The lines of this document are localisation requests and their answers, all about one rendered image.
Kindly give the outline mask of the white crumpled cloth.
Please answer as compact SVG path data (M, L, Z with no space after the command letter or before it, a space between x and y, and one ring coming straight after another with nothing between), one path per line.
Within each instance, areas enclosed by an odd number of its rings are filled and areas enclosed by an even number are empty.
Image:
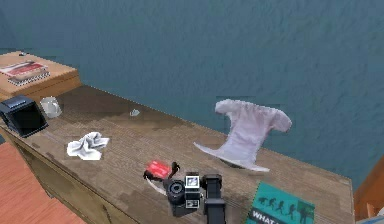
M67 155L79 157L81 160L100 160L101 150L109 143L109 138L103 137L99 132L90 132L77 141L69 142Z

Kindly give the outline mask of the white cloth diaper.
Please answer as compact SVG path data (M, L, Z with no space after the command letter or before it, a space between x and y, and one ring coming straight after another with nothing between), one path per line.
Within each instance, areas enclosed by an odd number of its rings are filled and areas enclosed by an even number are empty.
M214 150L194 142L201 151L227 163L256 172L269 172L258 166L259 149L271 130L287 132L292 121L282 110L254 103L225 99L215 105L215 112L230 119L230 131L225 143Z

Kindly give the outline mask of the teal book with silhouettes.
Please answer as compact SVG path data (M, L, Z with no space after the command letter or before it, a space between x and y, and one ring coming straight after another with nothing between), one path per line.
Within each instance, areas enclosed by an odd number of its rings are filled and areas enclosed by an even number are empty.
M314 224L315 205L260 182L244 224Z

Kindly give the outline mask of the brown wooden console table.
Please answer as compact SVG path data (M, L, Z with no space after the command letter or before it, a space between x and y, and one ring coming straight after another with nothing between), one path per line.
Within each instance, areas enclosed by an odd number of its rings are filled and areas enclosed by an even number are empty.
M21 138L0 121L0 133L24 157L42 187L88 224L205 224L202 212L176 218L164 196L143 178L147 164L160 160L188 171L219 173L227 224L244 224L260 182L315 205L315 224L354 224L350 179L262 149L259 165L269 172L231 168L201 152L194 142L211 148L225 136L212 129L139 106L104 91L81 86L58 96L59 117L47 128ZM138 116L130 116L138 109ZM90 132L109 138L100 160L67 155L69 142Z

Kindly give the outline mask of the orange wooden furniture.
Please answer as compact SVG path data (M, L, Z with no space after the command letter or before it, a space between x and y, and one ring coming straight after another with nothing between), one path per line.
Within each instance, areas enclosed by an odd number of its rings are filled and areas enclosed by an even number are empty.
M384 208L384 155L354 193L355 220L377 216Z

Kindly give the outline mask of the black box-shaped device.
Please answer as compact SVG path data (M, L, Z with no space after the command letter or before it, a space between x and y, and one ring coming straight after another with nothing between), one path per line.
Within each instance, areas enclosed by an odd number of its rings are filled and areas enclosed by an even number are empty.
M36 102L24 95L0 102L0 117L9 129L22 138L27 138L48 126Z

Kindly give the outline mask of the red and white book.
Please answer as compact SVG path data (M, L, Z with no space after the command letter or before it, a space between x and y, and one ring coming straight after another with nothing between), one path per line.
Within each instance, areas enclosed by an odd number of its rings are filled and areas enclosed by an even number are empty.
M7 81L22 86L50 76L48 67L35 61L25 61L0 68L0 73L8 77Z

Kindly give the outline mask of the white translucent cup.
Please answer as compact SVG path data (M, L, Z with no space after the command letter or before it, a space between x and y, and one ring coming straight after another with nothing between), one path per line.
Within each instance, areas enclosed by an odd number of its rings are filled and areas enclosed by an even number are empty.
M53 96L43 98L40 104L48 118L58 117L62 113L57 99Z

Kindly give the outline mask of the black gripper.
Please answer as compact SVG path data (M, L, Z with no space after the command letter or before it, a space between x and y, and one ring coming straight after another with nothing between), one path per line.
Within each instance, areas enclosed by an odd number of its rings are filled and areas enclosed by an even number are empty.
M150 171L145 170L143 178L149 185L162 195L166 195L171 205L180 206L185 203L185 185L182 180L171 179L180 169L177 162L171 164L171 173L168 175L169 179L163 182L163 179L155 176ZM163 183L163 187L156 185L156 182Z

